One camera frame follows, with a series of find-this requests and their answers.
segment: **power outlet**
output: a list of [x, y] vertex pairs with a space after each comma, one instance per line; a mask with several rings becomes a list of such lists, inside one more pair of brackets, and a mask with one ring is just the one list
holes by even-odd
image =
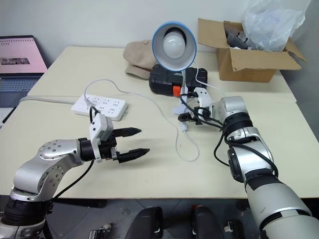
[[[86, 94], [86, 97], [95, 104], [96, 109], [98, 109], [102, 114], [110, 117], [114, 121], [120, 121], [122, 116], [125, 114], [126, 109], [128, 108], [128, 104], [124, 100], [89, 94]], [[83, 95], [72, 106], [71, 110], [79, 115], [90, 115], [90, 108], [87, 107]]]

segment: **light bulb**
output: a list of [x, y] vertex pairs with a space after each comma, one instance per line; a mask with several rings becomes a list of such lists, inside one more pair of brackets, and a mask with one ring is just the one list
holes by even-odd
[[185, 51], [185, 41], [183, 36], [176, 31], [168, 33], [164, 37], [163, 48], [165, 54], [170, 58], [176, 59], [180, 57]]

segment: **floor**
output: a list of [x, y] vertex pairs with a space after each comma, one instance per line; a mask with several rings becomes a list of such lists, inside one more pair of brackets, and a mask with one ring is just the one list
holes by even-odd
[[[0, 210], [8, 196], [0, 196]], [[109, 239], [123, 239], [134, 217], [142, 209], [160, 206], [163, 210], [164, 223], [170, 222], [165, 229], [164, 239], [190, 239], [190, 210], [193, 205], [203, 205], [211, 209], [219, 220], [221, 228], [229, 219], [241, 220], [247, 239], [257, 239], [258, 230], [250, 210], [243, 212], [236, 207], [237, 200], [232, 199], [118, 199], [108, 200], [104, 208], [55, 203], [53, 213], [47, 216], [54, 239], [87, 239], [90, 230], [98, 229], [104, 224], [112, 224]], [[224, 233], [226, 239], [234, 238]]]

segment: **white power cord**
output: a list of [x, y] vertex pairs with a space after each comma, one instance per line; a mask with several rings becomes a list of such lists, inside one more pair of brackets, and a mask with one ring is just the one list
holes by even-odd
[[196, 80], [198, 83], [201, 83], [201, 84], [203, 84], [203, 85], [205, 85], [205, 86], [209, 86], [209, 87], [211, 87], [211, 88], [214, 88], [214, 89], [217, 90], [222, 96], [225, 97], [226, 94], [225, 94], [225, 92], [222, 91], [221, 89], [219, 89], [219, 88], [217, 88], [217, 87], [215, 87], [215, 86], [212, 86], [212, 85], [210, 85], [210, 84], [207, 84], [207, 83], [205, 83], [205, 82], [201, 82], [201, 81], [198, 80], [197, 75], [198, 75], [199, 68], [198, 68], [198, 65], [197, 65], [197, 63], [196, 63], [195, 61], [194, 61], [194, 65], [195, 65], [196, 68], [197, 68], [195, 80]]
[[19, 104], [22, 101], [43, 101], [43, 102], [61, 103], [61, 104], [69, 104], [69, 105], [75, 104], [75, 102], [73, 102], [73, 101], [54, 100], [54, 99], [48, 99], [48, 98], [41, 98], [41, 97], [37, 97], [37, 96], [26, 96], [26, 97], [23, 97], [19, 101]]
[[156, 102], [155, 100], [153, 100], [152, 98], [150, 98], [150, 97], [147, 97], [147, 96], [144, 96], [144, 95], [135, 93], [135, 92], [122, 91], [122, 90], [119, 89], [119, 87], [118, 87], [118, 86], [115, 84], [115, 82], [112, 81], [112, 80], [109, 80], [109, 79], [98, 79], [98, 80], [95, 80], [95, 81], [90, 82], [90, 83], [85, 87], [85, 90], [84, 90], [84, 100], [85, 100], [85, 102], [88, 104], [88, 106], [89, 106], [89, 105], [92, 105], [93, 103], [86, 97], [86, 91], [87, 91], [87, 89], [88, 89], [88, 87], [89, 87], [90, 85], [92, 85], [92, 84], [94, 84], [94, 83], [96, 83], [96, 82], [99, 82], [99, 81], [108, 81], [108, 82], [111, 82], [111, 83], [115, 86], [115, 88], [116, 88], [119, 92], [121, 92], [121, 93], [132, 94], [132, 95], [140, 96], [140, 97], [143, 97], [143, 98], [146, 98], [146, 99], [150, 100], [150, 101], [158, 108], [158, 110], [159, 110], [160, 114], [163, 116], [163, 118], [164, 118], [171, 126], [173, 126], [173, 127], [175, 128], [175, 130], [176, 130], [175, 150], [176, 150], [177, 154], [179, 155], [179, 157], [180, 157], [181, 159], [183, 159], [184, 161], [187, 161], [187, 162], [193, 162], [193, 161], [195, 161], [195, 160], [197, 160], [197, 159], [199, 158], [199, 147], [198, 147], [198, 145], [189, 137], [189, 135], [188, 135], [186, 132], [185, 132], [185, 136], [186, 136], [186, 138], [196, 147], [197, 155], [196, 155], [196, 157], [195, 157], [194, 159], [189, 160], [189, 159], [184, 158], [184, 157], [179, 153], [179, 151], [178, 151], [178, 149], [177, 149], [178, 128], [176, 127], [176, 125], [174, 125], [172, 122], [170, 122], [170, 121], [166, 118], [166, 116], [164, 115], [163, 111], [161, 110], [161, 108], [160, 108], [160, 106], [157, 104], [157, 102]]

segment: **black tool box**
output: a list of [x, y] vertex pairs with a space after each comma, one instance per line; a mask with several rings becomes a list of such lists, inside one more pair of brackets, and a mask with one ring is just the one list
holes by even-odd
[[[186, 69], [186, 86], [192, 92], [196, 87], [206, 88], [205, 85], [196, 81], [197, 68], [189, 67]], [[197, 79], [207, 83], [207, 71], [203, 68], [198, 69]], [[179, 96], [182, 86], [183, 76], [181, 72], [172, 72], [160, 65], [155, 65], [150, 73], [150, 89], [156, 94], [166, 96]]]

